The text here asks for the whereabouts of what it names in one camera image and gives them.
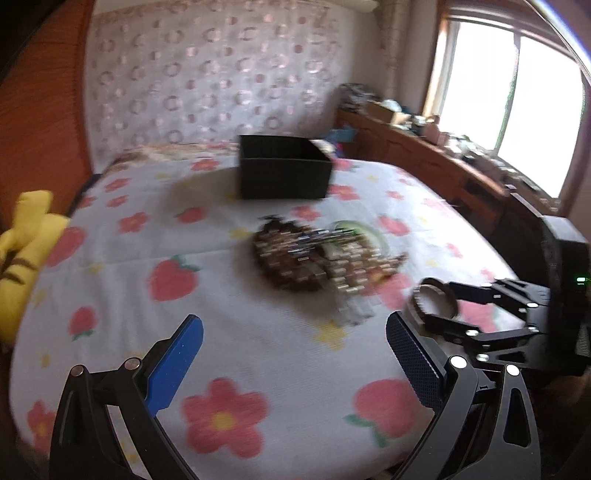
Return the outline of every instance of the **black box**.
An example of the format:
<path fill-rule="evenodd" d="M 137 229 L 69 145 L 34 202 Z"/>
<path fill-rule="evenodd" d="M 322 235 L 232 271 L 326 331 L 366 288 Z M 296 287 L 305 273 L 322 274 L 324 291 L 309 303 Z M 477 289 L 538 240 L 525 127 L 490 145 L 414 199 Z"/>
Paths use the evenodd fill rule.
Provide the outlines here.
<path fill-rule="evenodd" d="M 243 199 L 325 198 L 332 167 L 332 160 L 307 138 L 240 136 Z"/>

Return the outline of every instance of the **yellow flower print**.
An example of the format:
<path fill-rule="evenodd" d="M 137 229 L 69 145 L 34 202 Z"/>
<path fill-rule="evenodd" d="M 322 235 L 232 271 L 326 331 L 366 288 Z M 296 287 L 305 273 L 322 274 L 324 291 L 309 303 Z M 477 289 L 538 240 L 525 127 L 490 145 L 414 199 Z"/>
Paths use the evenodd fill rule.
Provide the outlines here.
<path fill-rule="evenodd" d="M 347 333 L 332 320 L 322 325 L 317 325 L 316 328 L 319 330 L 318 334 L 314 337 L 314 340 L 317 342 L 325 343 L 333 350 L 340 350 L 345 346 L 343 338 L 347 336 Z"/>

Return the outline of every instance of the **metal bolt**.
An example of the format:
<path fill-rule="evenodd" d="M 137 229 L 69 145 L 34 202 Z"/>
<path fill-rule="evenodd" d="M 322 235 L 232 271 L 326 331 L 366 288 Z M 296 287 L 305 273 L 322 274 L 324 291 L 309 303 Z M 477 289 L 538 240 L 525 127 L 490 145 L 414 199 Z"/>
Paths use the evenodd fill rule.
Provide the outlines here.
<path fill-rule="evenodd" d="M 135 370 L 136 368 L 139 367 L 141 361 L 139 360 L 139 358 L 136 357 L 132 357 L 132 358 L 128 358 L 125 363 L 124 363 L 124 367 L 126 370 Z"/>
<path fill-rule="evenodd" d="M 72 370 L 70 370 L 70 375 L 73 377 L 79 377 L 82 375 L 83 371 L 84 367 L 82 365 L 75 365 L 72 367 Z"/>
<path fill-rule="evenodd" d="M 507 365 L 507 373 L 512 375 L 513 377 L 517 377 L 519 375 L 519 368 L 515 365 Z"/>
<path fill-rule="evenodd" d="M 458 355 L 451 357 L 449 362 L 456 368 L 466 368 L 466 366 L 468 365 L 466 359 Z"/>

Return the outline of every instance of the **blue gripper pad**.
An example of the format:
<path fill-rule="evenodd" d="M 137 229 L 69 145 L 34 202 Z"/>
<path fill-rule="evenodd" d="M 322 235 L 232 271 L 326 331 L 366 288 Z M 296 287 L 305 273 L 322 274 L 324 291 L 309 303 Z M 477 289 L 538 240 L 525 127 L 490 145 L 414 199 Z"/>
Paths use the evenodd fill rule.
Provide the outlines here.
<path fill-rule="evenodd" d="M 421 343 L 418 334 L 398 312 L 388 318 L 386 339 L 421 404 L 432 408 L 435 414 L 439 413 L 443 408 L 445 370 L 437 358 Z"/>
<path fill-rule="evenodd" d="M 148 377 L 145 403 L 152 416 L 158 410 L 168 408 L 202 344 L 203 322 L 199 317 L 189 315 Z"/>

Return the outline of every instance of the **bed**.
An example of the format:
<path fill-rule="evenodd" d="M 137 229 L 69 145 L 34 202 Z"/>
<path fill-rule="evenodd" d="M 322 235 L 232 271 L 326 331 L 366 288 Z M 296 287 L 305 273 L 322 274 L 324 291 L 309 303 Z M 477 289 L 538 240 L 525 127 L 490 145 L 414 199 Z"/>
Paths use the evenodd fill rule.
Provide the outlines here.
<path fill-rule="evenodd" d="M 204 343 L 158 419 L 203 479 L 361 480 L 412 451 L 431 420 L 385 339 L 385 322 L 424 277 L 480 284 L 511 270 L 452 208 L 396 167 L 334 159 L 320 201 L 241 201 L 237 146 L 130 153 L 86 193 L 41 272 L 12 359 L 20 436 L 47 453 L 66 376 L 142 357 L 190 313 Z M 400 273 L 368 300 L 375 315 L 339 326 L 319 293 L 267 284 L 249 242 L 266 215 L 327 226 L 365 222 Z M 520 321 L 461 304 L 484 331 Z M 141 460 L 112 410 L 134 471 Z"/>

